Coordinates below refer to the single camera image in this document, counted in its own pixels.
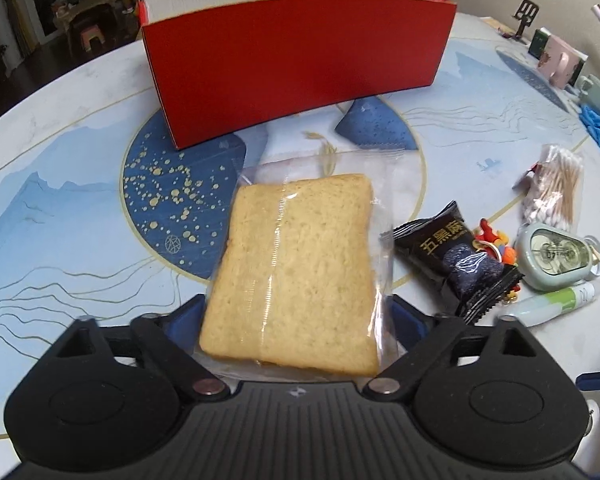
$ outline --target pink stool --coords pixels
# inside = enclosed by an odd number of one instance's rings
[[[102,46],[104,46],[104,35],[103,35],[102,31],[100,30],[100,27],[98,27],[97,25],[91,25],[91,27],[85,28],[80,33],[82,47],[85,52],[91,51],[91,40],[93,38],[98,38],[98,40],[100,41],[100,44]]]

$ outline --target black snack package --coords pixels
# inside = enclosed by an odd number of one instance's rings
[[[433,281],[449,313],[469,324],[522,278],[516,266],[502,264],[474,247],[474,235],[455,201],[432,218],[395,228],[394,245],[398,254]]]

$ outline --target metal bolt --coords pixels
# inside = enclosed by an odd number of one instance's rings
[[[376,394],[394,394],[400,389],[400,383],[390,377],[377,377],[371,379],[368,384],[369,388]]]
[[[224,390],[220,379],[200,379],[193,383],[193,389],[200,395],[216,395]]]

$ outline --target round table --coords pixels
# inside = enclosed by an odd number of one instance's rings
[[[533,66],[521,46],[458,14],[428,88],[310,110],[176,152],[136,42],[1,117],[0,476],[17,460],[4,402],[72,319],[124,324],[205,290],[243,167],[390,139],[407,149],[395,175],[395,224],[457,200],[470,226],[489,218],[512,237],[522,197],[511,186],[542,144],[556,142],[583,157],[578,233],[600,240],[600,149],[568,95]],[[360,134],[356,106],[373,108],[384,137]],[[400,262],[394,280],[394,291],[415,306],[438,309],[438,298]],[[600,370],[600,298],[533,332],[572,379]],[[595,398],[600,405],[600,393]],[[600,441],[595,453],[600,470]]]

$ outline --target cup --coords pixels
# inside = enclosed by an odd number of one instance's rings
[[[538,72],[552,86],[564,88],[580,63],[578,51],[557,36],[550,36],[538,61]]]
[[[581,75],[576,88],[580,91],[580,104],[589,105],[600,115],[600,79],[593,74]]]

